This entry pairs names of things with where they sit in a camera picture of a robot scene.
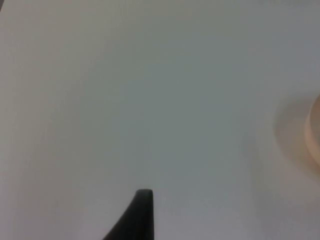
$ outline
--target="round object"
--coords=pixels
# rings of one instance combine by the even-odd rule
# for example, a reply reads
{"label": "round object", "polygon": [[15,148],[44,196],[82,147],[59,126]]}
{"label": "round object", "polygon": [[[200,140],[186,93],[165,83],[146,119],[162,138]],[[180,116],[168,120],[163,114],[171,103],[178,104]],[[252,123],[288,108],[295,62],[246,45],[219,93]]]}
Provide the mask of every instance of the round object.
{"label": "round object", "polygon": [[304,138],[311,156],[320,165],[320,95],[314,101],[306,119]]}

